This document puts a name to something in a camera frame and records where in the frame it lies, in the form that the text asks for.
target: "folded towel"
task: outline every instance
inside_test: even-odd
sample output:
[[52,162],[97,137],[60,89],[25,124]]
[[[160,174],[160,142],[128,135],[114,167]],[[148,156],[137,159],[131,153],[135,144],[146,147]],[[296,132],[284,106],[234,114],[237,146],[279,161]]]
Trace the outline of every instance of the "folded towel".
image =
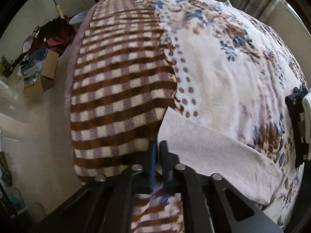
[[286,176],[270,159],[218,131],[188,120],[168,108],[158,133],[169,151],[197,173],[222,174],[248,199],[268,205],[285,195]]
[[304,121],[305,121],[305,140],[309,144],[309,152],[307,159],[311,160],[311,93],[308,93],[302,99],[302,106],[304,107]]

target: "screw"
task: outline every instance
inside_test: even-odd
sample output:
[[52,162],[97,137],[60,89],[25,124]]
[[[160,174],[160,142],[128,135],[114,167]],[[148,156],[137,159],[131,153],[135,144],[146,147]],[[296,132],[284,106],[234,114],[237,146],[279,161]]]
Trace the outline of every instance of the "screw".
[[106,179],[107,179],[107,177],[103,174],[97,174],[95,176],[95,181],[97,181],[97,182],[105,182]]
[[186,166],[185,166],[184,164],[177,164],[177,165],[175,166],[175,168],[176,168],[177,170],[185,170],[185,169],[186,169]]
[[222,180],[223,176],[222,176],[220,173],[214,173],[214,174],[212,175],[212,178],[213,178],[214,180]]
[[143,170],[143,169],[144,169],[144,168],[143,168],[142,165],[138,165],[138,164],[132,165],[132,170],[134,170],[134,171],[141,171],[141,170]]

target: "beige floor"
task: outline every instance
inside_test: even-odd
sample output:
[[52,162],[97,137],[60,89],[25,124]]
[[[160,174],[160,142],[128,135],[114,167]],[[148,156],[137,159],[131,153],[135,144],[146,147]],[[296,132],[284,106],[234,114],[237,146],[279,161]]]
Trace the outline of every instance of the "beige floor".
[[[55,87],[28,101],[28,123],[0,116],[2,150],[6,153],[13,185],[26,205],[41,203],[50,213],[80,187],[72,167],[72,147],[68,116],[64,111],[68,47],[59,58]],[[6,83],[22,92],[16,72]]]

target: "bed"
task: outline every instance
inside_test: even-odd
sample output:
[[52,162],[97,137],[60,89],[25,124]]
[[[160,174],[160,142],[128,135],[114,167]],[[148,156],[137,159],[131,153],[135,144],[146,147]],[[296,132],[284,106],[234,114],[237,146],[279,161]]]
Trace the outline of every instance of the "bed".
[[[287,176],[268,206],[284,228],[304,166],[295,168],[285,96],[307,86],[269,26],[229,1],[102,0],[73,42],[66,81],[74,168],[82,183],[119,174],[157,135],[167,107],[264,154]],[[135,200],[132,232],[183,232],[181,196],[158,186]]]

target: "cardboard box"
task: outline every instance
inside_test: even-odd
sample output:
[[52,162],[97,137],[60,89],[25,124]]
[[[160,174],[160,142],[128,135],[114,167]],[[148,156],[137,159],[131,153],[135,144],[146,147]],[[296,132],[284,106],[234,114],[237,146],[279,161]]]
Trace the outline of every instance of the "cardboard box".
[[59,57],[58,53],[52,50],[48,51],[40,77],[38,77],[35,84],[28,87],[24,87],[24,95],[27,98],[32,98],[34,96],[40,95],[43,92],[54,87],[55,71],[58,57]]

